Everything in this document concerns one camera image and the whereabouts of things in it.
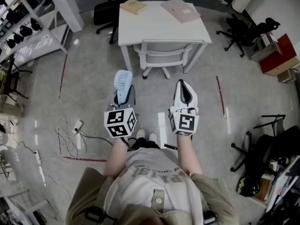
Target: white power cord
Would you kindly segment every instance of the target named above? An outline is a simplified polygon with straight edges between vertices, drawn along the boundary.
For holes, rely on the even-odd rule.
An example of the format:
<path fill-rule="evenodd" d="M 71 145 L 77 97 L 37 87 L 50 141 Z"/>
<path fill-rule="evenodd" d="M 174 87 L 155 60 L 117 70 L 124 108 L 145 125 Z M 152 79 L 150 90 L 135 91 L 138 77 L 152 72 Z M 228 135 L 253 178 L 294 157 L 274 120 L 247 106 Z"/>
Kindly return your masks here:
<path fill-rule="evenodd" d="M 54 131 L 59 137 L 60 144 L 59 144 L 59 147 L 54 149 L 55 157 L 47 157 L 47 158 L 44 158 L 44 159 L 40 159 L 40 161 L 45 161 L 45 160 L 48 160 L 48 159 L 59 159 L 59 160 L 65 162 L 65 163 L 72 163 L 72 162 L 76 161 L 76 159 L 78 158 L 78 149 L 71 140 L 71 137 L 74 137 L 75 134 L 70 134 L 69 133 L 68 126 L 70 126 L 70 125 L 67 123 L 67 120 L 65 118 L 59 118 L 58 119 L 58 121 L 57 121 L 57 123 L 54 127 Z M 85 152 L 83 154 L 85 154 L 86 151 L 87 151 L 87 147 L 86 147 L 85 141 L 83 141 L 83 143 L 85 144 Z M 72 162 L 67 162 L 67 161 L 60 158 L 61 145 L 66 148 L 66 150 L 67 150 L 70 157 L 75 158 L 74 160 L 72 160 Z M 71 152 L 74 151 L 74 149 L 76 151 L 76 155 L 71 154 Z"/>

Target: table leg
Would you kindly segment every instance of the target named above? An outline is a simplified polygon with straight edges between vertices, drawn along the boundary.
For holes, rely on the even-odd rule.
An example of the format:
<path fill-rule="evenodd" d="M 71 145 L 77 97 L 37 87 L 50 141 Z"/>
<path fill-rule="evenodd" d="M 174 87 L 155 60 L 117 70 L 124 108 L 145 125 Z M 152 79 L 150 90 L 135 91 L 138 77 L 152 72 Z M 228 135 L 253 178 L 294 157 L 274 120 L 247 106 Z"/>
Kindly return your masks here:
<path fill-rule="evenodd" d="M 183 73 L 189 72 L 189 70 L 192 68 L 192 66 L 194 65 L 194 63 L 196 62 L 196 60 L 198 59 L 200 54 L 205 49 L 206 45 L 207 45 L 207 43 L 203 43 L 203 44 L 199 44 L 196 47 L 196 50 L 194 51 L 194 54 L 192 55 L 190 60 L 187 62 L 187 65 L 184 66 Z"/>
<path fill-rule="evenodd" d="M 122 51 L 122 54 L 123 54 L 123 58 L 125 60 L 127 70 L 132 72 L 132 74 L 133 74 L 132 67 L 131 67 L 131 62 L 130 62 L 130 57 L 129 57 L 129 54 L 128 54 L 128 48 L 127 48 L 126 45 L 123 45 L 123 46 L 120 46 L 120 47 L 121 47 L 121 51 Z"/>

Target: white chair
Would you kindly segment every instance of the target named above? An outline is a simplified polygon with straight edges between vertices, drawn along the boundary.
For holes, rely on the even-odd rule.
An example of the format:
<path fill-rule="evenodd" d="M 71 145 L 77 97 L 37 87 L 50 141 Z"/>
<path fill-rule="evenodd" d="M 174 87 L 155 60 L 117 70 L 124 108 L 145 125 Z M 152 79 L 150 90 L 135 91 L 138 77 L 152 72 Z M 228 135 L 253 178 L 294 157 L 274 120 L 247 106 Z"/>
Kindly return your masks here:
<path fill-rule="evenodd" d="M 143 40 L 142 44 L 134 45 L 134 50 L 139 54 L 143 79 L 152 68 L 162 68 L 167 79 L 170 74 L 166 67 L 182 65 L 188 61 L 188 52 L 193 45 L 187 41 L 170 40 Z"/>

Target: small white fan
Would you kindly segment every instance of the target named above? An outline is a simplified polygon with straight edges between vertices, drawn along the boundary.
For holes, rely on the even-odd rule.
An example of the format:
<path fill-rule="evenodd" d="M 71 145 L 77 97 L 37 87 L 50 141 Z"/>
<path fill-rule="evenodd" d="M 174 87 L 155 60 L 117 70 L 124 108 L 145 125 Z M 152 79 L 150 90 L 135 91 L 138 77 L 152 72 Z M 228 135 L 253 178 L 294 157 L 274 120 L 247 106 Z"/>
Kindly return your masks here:
<path fill-rule="evenodd" d="M 114 77 L 114 88 L 117 90 L 118 104 L 125 103 L 128 91 L 132 84 L 132 73 L 125 70 L 119 70 Z"/>

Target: wall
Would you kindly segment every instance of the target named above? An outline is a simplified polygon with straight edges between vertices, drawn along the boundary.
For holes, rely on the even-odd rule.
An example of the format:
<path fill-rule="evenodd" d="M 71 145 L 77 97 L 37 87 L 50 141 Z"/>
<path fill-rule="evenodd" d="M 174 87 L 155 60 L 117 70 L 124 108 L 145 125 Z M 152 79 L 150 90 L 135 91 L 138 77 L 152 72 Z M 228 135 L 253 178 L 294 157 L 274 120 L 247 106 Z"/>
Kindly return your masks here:
<path fill-rule="evenodd" d="M 272 33 L 276 38 L 287 33 L 293 45 L 300 42 L 300 0 L 251 0 L 246 11 L 256 24 L 273 18 L 281 26 Z"/>

